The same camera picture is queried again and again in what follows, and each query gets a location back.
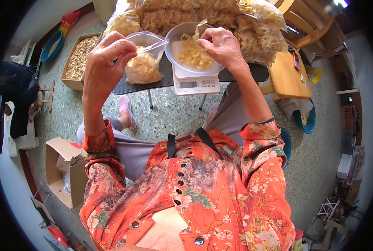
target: pink shoe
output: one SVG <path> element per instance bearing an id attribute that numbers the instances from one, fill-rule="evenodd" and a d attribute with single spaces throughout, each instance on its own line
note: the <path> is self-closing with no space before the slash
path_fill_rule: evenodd
<path id="1" fill-rule="evenodd" d="M 129 99 L 125 95 L 119 96 L 118 110 L 119 110 L 119 113 L 121 113 L 124 110 L 128 110 L 130 117 L 131 117 L 130 126 L 128 128 L 131 130 L 135 129 L 137 126 L 136 119 L 132 114 Z"/>
<path id="2" fill-rule="evenodd" d="M 202 126 L 203 129 L 206 129 L 206 127 L 208 126 L 207 121 L 209 120 L 210 115 L 215 114 L 217 112 L 217 110 L 219 109 L 219 105 L 220 103 L 215 103 L 214 105 L 212 105 L 212 107 L 209 110 L 209 116 L 207 116 L 206 122 Z"/>

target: wooden table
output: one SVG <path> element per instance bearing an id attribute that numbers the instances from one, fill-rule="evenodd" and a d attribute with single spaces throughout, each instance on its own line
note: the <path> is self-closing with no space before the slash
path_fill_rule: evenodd
<path id="1" fill-rule="evenodd" d="M 278 52 L 276 61 L 269 68 L 269 84 L 261 86 L 260 91 L 264 94 L 276 93 L 273 100 L 281 98 L 304 98 L 312 97 L 311 87 L 305 71 L 304 63 L 297 49 L 294 49 L 299 57 L 300 71 L 293 65 L 293 55 L 290 52 Z M 301 82 L 301 75 L 306 80 L 306 86 Z"/>
<path id="2" fill-rule="evenodd" d="M 249 63 L 248 65 L 249 65 L 249 69 L 251 70 L 251 74 L 257 83 L 264 82 L 269 78 L 269 72 L 266 67 L 258 65 L 258 64 L 253 64 L 253 63 Z M 158 82 L 148 83 L 148 84 L 127 83 L 125 82 L 126 74 L 124 73 L 124 76 L 121 78 L 119 83 L 113 89 L 112 93 L 117 94 L 117 95 L 124 95 L 128 93 L 147 90 L 150 108 L 153 109 L 150 89 L 174 86 L 174 80 L 172 76 L 172 64 L 168 60 L 165 53 L 163 54 L 163 57 L 160 60 L 159 68 L 160 68 L 160 72 L 164 75 L 163 78 Z M 224 68 L 224 70 L 219 72 L 219 82 L 235 82 L 235 78 L 226 68 Z M 202 99 L 199 110 L 202 110 L 205 99 L 206 99 L 206 95 L 204 95 Z"/>

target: black strap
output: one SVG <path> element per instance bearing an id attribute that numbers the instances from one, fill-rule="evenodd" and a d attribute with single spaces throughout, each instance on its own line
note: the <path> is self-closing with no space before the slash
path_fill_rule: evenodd
<path id="1" fill-rule="evenodd" d="M 221 153 L 217 149 L 217 147 L 214 144 L 213 140 L 210 138 L 209 134 L 207 134 L 207 132 L 203 128 L 197 129 L 196 130 L 196 134 L 199 135 L 199 137 L 203 140 L 203 142 L 206 145 L 208 145 L 210 148 L 212 148 L 213 150 L 215 150 L 219 154 L 219 158 L 220 159 L 223 159 L 223 156 L 221 155 Z"/>
<path id="2" fill-rule="evenodd" d="M 174 158 L 175 154 L 175 135 L 168 134 L 168 140 L 167 140 L 167 152 L 168 152 L 168 158 Z"/>

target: open cardboard box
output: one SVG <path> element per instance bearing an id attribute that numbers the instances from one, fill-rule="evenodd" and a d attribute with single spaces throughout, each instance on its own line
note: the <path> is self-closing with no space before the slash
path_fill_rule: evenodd
<path id="1" fill-rule="evenodd" d="M 62 74 L 61 74 L 61 81 L 69 88 L 69 89 L 72 89 L 72 90 L 77 90 L 77 91 L 83 91 L 83 77 L 82 79 L 67 79 L 66 78 L 66 73 L 68 71 L 68 66 L 69 66 L 69 61 L 71 60 L 71 56 L 73 54 L 73 52 L 75 51 L 76 49 L 76 46 L 80 43 L 80 41 L 82 41 L 83 39 L 85 38 L 90 38 L 90 37 L 94 37 L 94 36 L 99 36 L 99 39 L 96 43 L 96 45 L 94 47 L 96 47 L 100 42 L 101 40 L 103 39 L 103 35 L 102 33 L 93 33 L 93 34 L 87 34 L 87 35 L 83 35 L 83 36 L 80 36 L 76 39 L 75 43 L 73 44 L 72 46 L 72 49 L 71 49 L 71 52 L 69 53 L 69 56 L 68 58 L 66 59 L 66 63 L 65 63 L 65 66 L 63 67 L 63 71 L 62 71 Z"/>
<path id="2" fill-rule="evenodd" d="M 69 182 L 71 193 L 63 190 L 62 171 L 57 168 L 57 160 L 61 155 L 70 164 Z M 84 158 L 86 151 L 70 139 L 60 137 L 46 142 L 45 146 L 45 175 L 48 187 L 70 209 L 84 202 L 84 193 L 88 181 Z"/>

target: gray pants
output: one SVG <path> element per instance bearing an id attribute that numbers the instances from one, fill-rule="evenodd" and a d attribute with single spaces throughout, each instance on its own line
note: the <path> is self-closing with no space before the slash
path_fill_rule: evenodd
<path id="1" fill-rule="evenodd" d="M 118 122 L 112 123 L 114 131 L 116 155 L 125 166 L 125 176 L 136 180 L 146 169 L 147 158 L 157 143 L 141 141 L 122 134 L 122 125 Z M 230 83 L 221 99 L 219 109 L 206 130 L 219 129 L 237 144 L 243 147 L 244 139 L 239 136 L 239 130 L 248 123 L 242 93 L 237 83 Z M 77 130 L 79 142 L 84 140 L 84 124 Z"/>

